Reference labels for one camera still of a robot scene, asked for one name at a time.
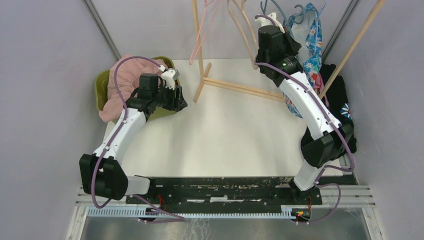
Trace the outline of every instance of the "pink towel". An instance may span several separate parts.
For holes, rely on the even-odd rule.
[[[129,54],[124,55],[110,69],[109,83],[107,84],[108,101],[104,105],[103,110],[98,113],[101,120],[103,120],[103,122],[105,123],[119,118],[122,110],[124,109],[122,101],[115,89],[114,73],[115,73],[115,69],[117,65],[123,59],[126,59],[128,57],[131,57],[131,55]],[[154,61],[166,67],[165,62],[162,59],[158,59]],[[138,58],[128,60],[119,67],[116,80],[117,80],[119,90],[122,93],[122,96],[125,100],[130,98],[130,95],[135,88],[139,87],[139,84],[140,84],[139,78],[141,74],[157,74],[160,76],[162,72],[152,62],[144,60],[144,59],[138,59]]]
[[[323,82],[323,77],[321,76],[321,73],[318,73],[318,76],[315,79],[315,86],[313,86],[313,89],[319,89],[319,91],[317,92],[318,95],[319,93],[322,93],[324,91],[324,82]],[[324,95],[324,99],[325,99],[325,105],[327,106],[327,108],[329,108],[330,103],[327,98],[327,95]]]

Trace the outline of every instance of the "black cloth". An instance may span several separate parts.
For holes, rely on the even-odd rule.
[[[321,70],[319,71],[319,73],[321,74],[322,77],[322,81],[324,84],[327,84],[327,81],[329,80],[331,74],[334,72],[334,70],[336,69],[336,65],[331,64],[331,65],[327,65],[327,64],[323,64],[321,67]],[[334,80],[334,82],[332,83],[332,85],[330,86],[330,88],[328,89],[327,93],[326,93],[328,102],[329,102],[329,110],[330,112],[333,114],[334,117],[336,117],[342,125],[345,124],[350,124],[352,126],[353,129],[354,128],[354,123],[347,118],[346,116],[343,116],[340,112],[340,110],[343,108],[343,106],[345,104],[348,104],[348,96],[346,94],[346,89],[345,89],[345,81],[343,81],[343,77],[341,76],[337,76]],[[309,132],[309,128],[306,128],[306,132],[303,135],[300,144],[303,146],[307,143],[312,142],[313,139],[311,137],[311,133]],[[352,138],[349,140],[349,142],[347,143],[347,145],[350,148],[350,151],[352,153],[356,153],[357,151],[357,139],[355,138],[355,134],[352,136]],[[342,154],[339,156],[343,156],[346,154],[346,150],[342,152]]]

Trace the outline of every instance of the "white wall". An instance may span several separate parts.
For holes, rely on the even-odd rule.
[[[81,0],[2,0],[0,36],[0,239],[63,239],[114,59]]]
[[[164,55],[172,59],[190,58],[196,41],[191,0],[92,1],[121,55],[147,57]],[[203,58],[248,58],[245,42],[227,10],[227,0],[215,0],[207,8],[202,34],[206,31],[219,1],[221,4],[203,43]],[[299,10],[294,8],[296,4],[305,6],[309,2],[321,9],[325,0],[277,0],[287,18]],[[349,2],[350,0],[328,0],[321,15],[324,46]],[[197,4],[200,21],[204,12],[204,1],[197,0]],[[250,32],[244,18],[234,4],[231,4],[231,8],[250,39]],[[248,0],[245,4],[245,12],[257,37],[259,25],[254,22],[254,16],[262,13],[260,1]],[[271,1],[268,1],[266,12],[267,14],[279,13]],[[279,21],[283,22],[280,14],[278,16]]]
[[[328,63],[338,64],[374,5],[361,1]],[[385,239],[423,239],[424,15],[422,0],[387,0],[341,71],[358,152]]]

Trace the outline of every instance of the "pink hanger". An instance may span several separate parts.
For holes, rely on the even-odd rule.
[[[195,46],[193,47],[193,51],[191,51],[190,61],[189,61],[189,64],[190,64],[190,65],[192,65],[192,64],[193,64],[193,62],[195,61],[195,58],[196,58],[196,56],[198,55],[198,52],[199,52],[200,48],[202,47],[203,41],[205,40],[206,36],[208,35],[209,27],[211,26],[212,21],[214,20],[215,15],[217,14],[218,8],[220,7],[220,4],[221,4],[221,2],[222,2],[222,0],[219,0],[218,5],[216,6],[215,12],[213,13],[212,19],[210,20],[209,25],[207,26],[206,33],[205,33],[205,34],[204,34],[204,36],[202,37],[201,42],[200,42],[200,45],[198,46],[198,44],[197,44],[197,43],[198,43],[198,40],[199,40],[199,37],[200,37],[200,33],[201,33],[201,31],[202,31],[203,22],[204,22],[204,20],[205,20],[206,9],[207,9],[207,8],[208,8],[208,6],[209,6],[211,3],[213,3],[214,1],[215,1],[215,0],[211,0],[210,2],[207,2],[207,0],[204,0],[204,10],[203,10],[203,16],[201,17],[200,28],[199,28],[199,32],[198,32],[197,37],[196,37],[196,43],[195,43]]]

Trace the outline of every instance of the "white table surface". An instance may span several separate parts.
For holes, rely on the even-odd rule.
[[[211,59],[210,78],[279,90],[252,69],[248,59]],[[129,176],[147,177],[270,177],[294,176],[302,165],[300,141],[306,123],[284,102],[200,83],[197,62],[175,60],[188,107],[148,121],[136,134],[122,161]],[[113,129],[109,122],[105,138]],[[328,169],[325,176],[340,176]]]

